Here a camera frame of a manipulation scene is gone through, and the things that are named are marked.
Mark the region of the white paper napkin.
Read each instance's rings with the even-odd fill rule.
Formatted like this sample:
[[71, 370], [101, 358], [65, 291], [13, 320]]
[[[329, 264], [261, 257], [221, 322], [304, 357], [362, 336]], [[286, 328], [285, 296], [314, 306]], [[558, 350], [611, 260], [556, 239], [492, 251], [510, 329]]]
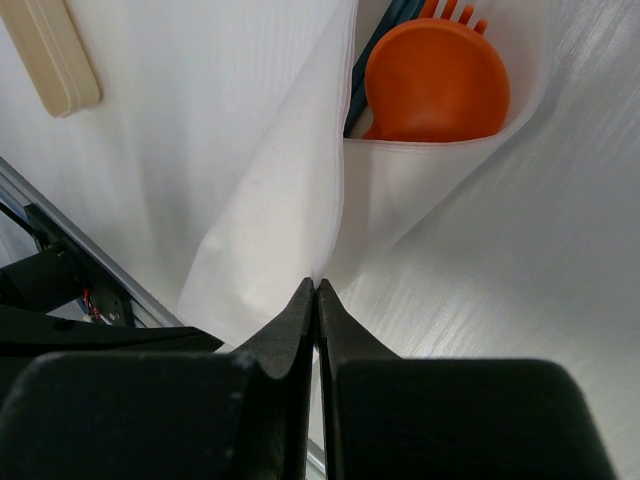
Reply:
[[550, 77], [548, 1], [492, 1], [481, 12], [511, 88], [505, 124], [458, 142], [345, 139], [356, 3], [339, 5], [201, 241], [178, 302], [188, 326], [240, 345], [305, 278], [349, 285], [537, 109]]

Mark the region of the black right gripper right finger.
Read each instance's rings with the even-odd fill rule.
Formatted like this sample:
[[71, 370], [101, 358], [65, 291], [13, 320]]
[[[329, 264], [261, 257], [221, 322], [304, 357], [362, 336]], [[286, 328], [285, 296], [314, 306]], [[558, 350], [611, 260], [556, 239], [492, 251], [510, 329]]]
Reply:
[[577, 383], [538, 359], [405, 359], [316, 293], [331, 479], [611, 479]]

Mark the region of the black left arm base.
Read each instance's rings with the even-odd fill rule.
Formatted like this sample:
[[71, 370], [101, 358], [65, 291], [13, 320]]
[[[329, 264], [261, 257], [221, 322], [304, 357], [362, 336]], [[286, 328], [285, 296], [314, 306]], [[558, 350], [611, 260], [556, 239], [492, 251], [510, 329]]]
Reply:
[[[29, 225], [3, 204], [1, 212], [34, 241]], [[48, 314], [72, 301], [80, 303], [81, 282], [71, 263], [54, 249], [40, 250], [1, 268], [1, 304], [30, 312]], [[89, 314], [92, 323], [108, 324]]]

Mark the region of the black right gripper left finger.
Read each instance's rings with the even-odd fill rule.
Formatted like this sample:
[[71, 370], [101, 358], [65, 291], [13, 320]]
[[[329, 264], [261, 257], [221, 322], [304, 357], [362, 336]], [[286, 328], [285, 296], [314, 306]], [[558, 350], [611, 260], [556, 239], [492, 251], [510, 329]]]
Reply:
[[314, 286], [229, 352], [33, 359], [1, 396], [5, 479], [301, 479]]

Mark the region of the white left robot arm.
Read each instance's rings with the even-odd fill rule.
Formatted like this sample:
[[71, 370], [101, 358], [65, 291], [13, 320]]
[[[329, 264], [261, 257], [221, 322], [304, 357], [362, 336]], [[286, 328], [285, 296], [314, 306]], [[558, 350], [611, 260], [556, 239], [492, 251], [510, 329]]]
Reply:
[[97, 325], [1, 307], [1, 396], [22, 370], [51, 352], [215, 352], [223, 341], [193, 327], [131, 328]]

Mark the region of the orange plastic spoon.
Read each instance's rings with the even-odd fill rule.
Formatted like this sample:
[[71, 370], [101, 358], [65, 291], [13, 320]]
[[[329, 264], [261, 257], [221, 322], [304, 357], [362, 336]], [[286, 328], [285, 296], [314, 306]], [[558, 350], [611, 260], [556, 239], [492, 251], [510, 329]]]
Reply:
[[381, 96], [369, 103], [373, 120], [365, 139], [459, 142], [501, 130], [509, 78], [483, 36], [441, 19], [413, 20], [396, 32]]

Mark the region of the orange plastic fork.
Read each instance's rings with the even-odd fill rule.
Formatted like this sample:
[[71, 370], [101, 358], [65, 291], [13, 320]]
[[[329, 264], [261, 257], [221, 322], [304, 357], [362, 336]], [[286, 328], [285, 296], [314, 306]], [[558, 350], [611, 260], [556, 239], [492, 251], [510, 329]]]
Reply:
[[475, 18], [476, 9], [471, 4], [459, 5], [458, 0], [426, 0], [422, 6], [419, 19], [441, 19], [452, 21], [471, 28], [474, 32], [483, 36], [488, 28], [488, 21], [484, 18]]

